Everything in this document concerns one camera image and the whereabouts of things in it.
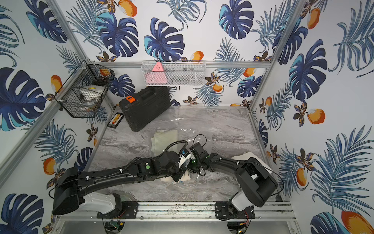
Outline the cream and teal towel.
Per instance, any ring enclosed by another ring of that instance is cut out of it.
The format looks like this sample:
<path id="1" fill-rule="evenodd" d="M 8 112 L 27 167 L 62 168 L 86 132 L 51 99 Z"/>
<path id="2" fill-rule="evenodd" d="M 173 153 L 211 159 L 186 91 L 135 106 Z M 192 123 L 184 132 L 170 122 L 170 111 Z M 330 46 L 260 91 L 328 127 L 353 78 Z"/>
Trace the cream and teal towel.
<path id="1" fill-rule="evenodd" d="M 184 183 L 186 181 L 191 180 L 191 173 L 189 171 L 185 171 L 183 174 L 176 176 L 177 181 L 174 180 L 172 176 L 161 178 L 162 182 L 165 183 L 171 183 L 171 184 L 177 184 L 177 183 Z"/>

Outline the clear plastic vacuum bag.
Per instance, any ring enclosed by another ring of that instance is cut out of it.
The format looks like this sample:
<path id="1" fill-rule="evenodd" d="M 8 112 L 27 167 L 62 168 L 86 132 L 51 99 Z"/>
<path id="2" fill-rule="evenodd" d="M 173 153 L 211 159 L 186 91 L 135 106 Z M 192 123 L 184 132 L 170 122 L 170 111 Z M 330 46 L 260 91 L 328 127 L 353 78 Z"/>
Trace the clear plastic vacuum bag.
<path id="1" fill-rule="evenodd" d="M 231 158 L 250 152 L 253 132 L 242 108 L 171 108 L 148 124 L 141 134 L 148 142 L 157 132 L 177 131 L 178 140 L 201 143 L 209 153 Z M 157 179 L 141 183 L 139 201 L 218 201 L 239 190 L 238 183 L 223 173 L 200 172 L 182 181 Z"/>

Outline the white towel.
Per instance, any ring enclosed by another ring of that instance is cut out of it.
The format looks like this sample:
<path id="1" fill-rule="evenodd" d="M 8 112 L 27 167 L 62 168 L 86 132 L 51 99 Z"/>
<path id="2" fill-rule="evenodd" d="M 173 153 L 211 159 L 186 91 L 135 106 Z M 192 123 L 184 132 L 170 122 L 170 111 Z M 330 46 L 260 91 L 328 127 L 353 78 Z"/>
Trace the white towel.
<path id="1" fill-rule="evenodd" d="M 250 158 L 255 158 L 262 166 L 270 169 L 270 167 L 261 158 L 259 158 L 258 156 L 256 156 L 252 152 L 244 153 L 240 156 L 234 156 L 231 159 L 232 160 L 248 160 Z"/>

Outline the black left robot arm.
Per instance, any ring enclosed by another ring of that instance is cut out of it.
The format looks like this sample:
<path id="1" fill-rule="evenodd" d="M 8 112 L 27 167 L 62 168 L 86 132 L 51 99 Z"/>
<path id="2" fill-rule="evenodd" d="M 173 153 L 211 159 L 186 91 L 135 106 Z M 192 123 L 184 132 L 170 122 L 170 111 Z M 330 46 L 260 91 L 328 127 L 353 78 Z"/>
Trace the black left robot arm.
<path id="1" fill-rule="evenodd" d="M 91 172 L 80 172 L 77 166 L 67 169 L 55 185 L 52 214 L 65 215 L 76 211 L 87 201 L 87 195 L 98 190 L 176 175 L 187 146 L 186 140 L 179 140 L 168 145 L 156 157 L 136 157 L 128 164 L 113 169 Z"/>

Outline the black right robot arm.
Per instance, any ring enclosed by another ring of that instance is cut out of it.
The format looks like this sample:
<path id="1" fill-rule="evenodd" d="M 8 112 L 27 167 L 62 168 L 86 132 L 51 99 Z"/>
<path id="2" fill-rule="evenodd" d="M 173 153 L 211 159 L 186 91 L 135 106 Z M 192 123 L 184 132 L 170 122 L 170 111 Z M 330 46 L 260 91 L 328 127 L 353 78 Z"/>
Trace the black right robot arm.
<path id="1" fill-rule="evenodd" d="M 231 199 L 236 210 L 242 211 L 251 205 L 263 207 L 275 195 L 278 183 L 272 171 L 256 157 L 247 160 L 224 158 L 208 153 L 199 142 L 194 142 L 190 150 L 195 159 L 188 164 L 189 171 L 223 173 L 238 181 L 241 190 Z"/>

